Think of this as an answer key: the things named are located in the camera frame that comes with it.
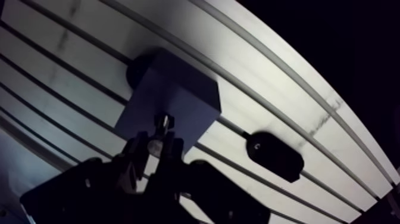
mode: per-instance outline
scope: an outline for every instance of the white slatwall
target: white slatwall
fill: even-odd
[[[224,119],[248,133],[267,130],[275,134],[302,154],[305,167],[300,180],[295,183],[286,182],[252,162],[246,155],[245,140],[219,122],[211,125],[198,142],[213,154],[228,159],[231,165],[236,164],[248,170],[259,180],[197,148],[192,148],[185,155],[185,162],[200,158],[208,160],[233,182],[271,208],[272,224],[353,221],[360,215],[359,210],[366,211],[376,202],[374,196],[383,197],[391,190],[390,183],[359,144],[335,119],[329,117],[320,103],[304,91],[303,86],[298,85],[249,44],[249,40],[240,37],[232,27],[219,21],[221,16],[227,16],[230,22],[235,22],[235,26],[246,30],[270,48],[330,106],[337,109],[338,115],[348,122],[348,126],[389,174],[390,181],[399,182],[398,174],[379,145],[332,87],[283,39],[237,2],[105,2],[108,5],[96,0],[35,0],[27,3],[7,0],[1,20],[39,48],[124,100],[128,100],[132,94],[125,80],[125,63],[39,13],[37,7],[79,28],[85,36],[94,37],[122,57],[134,59],[144,50],[153,47],[171,51],[204,74],[217,79],[221,116]],[[126,14],[133,13],[146,20],[132,20],[109,5],[116,5],[119,9],[123,8]],[[3,27],[0,27],[0,54],[28,73],[24,76],[0,60],[0,82],[44,116],[73,132],[78,139],[38,115],[4,88],[0,88],[0,107],[81,161],[93,156],[108,160],[108,157],[94,150],[103,150],[109,155],[122,150],[125,140],[103,126],[115,125],[123,111],[123,104],[77,77],[74,71],[44,56],[38,49]],[[65,98],[65,101],[80,107],[103,126],[49,94],[33,83],[32,79],[37,79],[41,85]],[[258,96],[242,92],[243,87]],[[0,115],[11,119],[3,112]],[[24,127],[13,122],[27,132]],[[146,174],[150,174],[156,164],[157,159],[151,158]],[[196,218],[210,222],[190,200],[182,199],[181,203]]]

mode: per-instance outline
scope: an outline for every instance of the black oval knob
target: black oval knob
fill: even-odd
[[[303,158],[271,133],[257,132],[249,135],[246,149],[251,160],[281,178],[289,182],[300,178],[304,167]]]

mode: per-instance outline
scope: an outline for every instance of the slatwall panel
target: slatwall panel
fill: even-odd
[[[391,189],[389,182],[399,180],[329,84],[236,2],[7,0],[1,20],[0,115],[71,164],[93,156],[107,161],[121,151],[126,142],[113,126],[132,94],[126,64],[148,48],[163,47],[217,79],[220,88],[222,115],[185,162],[209,161],[271,208],[270,223],[351,222],[376,202],[374,197]],[[272,50],[293,64],[365,145],[238,27],[261,35],[265,46],[276,41]],[[265,34],[273,38],[265,41]],[[238,133],[258,130],[275,134],[302,154],[300,180],[287,183],[248,158]],[[365,147],[376,159],[369,155],[370,160]],[[157,162],[149,159],[147,175]],[[210,223],[192,201],[181,198],[181,204]]]
[[[342,101],[338,93],[278,34],[235,1],[190,1],[224,23],[284,70],[352,135],[352,138],[368,154],[368,157],[374,161],[389,182],[394,184],[400,182],[397,171],[359,118],[345,102],[339,108],[336,108],[337,101]]]

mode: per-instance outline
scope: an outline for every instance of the gray block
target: gray block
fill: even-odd
[[[220,116],[218,84],[166,50],[158,51],[119,118],[115,129],[126,139],[155,132],[154,116],[175,118],[173,131],[187,152]]]

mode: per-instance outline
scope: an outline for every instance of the dark background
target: dark background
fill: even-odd
[[[400,2],[239,0],[333,86],[400,166]],[[357,223],[391,223],[386,200]]]

